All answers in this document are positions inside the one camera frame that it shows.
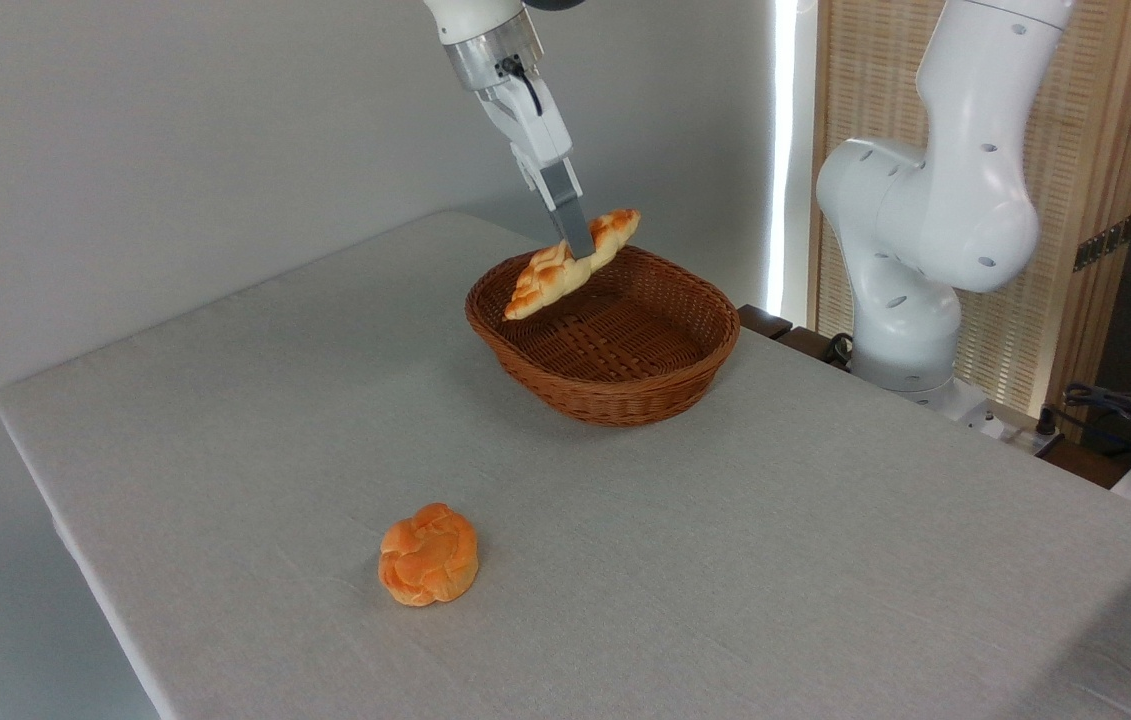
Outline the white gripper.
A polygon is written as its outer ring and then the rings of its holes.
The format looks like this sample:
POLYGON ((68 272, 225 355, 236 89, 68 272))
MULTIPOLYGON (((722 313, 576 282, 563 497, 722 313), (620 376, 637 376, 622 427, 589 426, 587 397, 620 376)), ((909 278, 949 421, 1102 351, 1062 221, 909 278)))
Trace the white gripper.
POLYGON ((506 135, 521 177, 541 196, 570 254, 577 260, 592 258, 582 186, 569 159, 573 141, 546 83, 525 67, 495 67, 493 78, 495 85, 477 92, 487 118, 506 135))

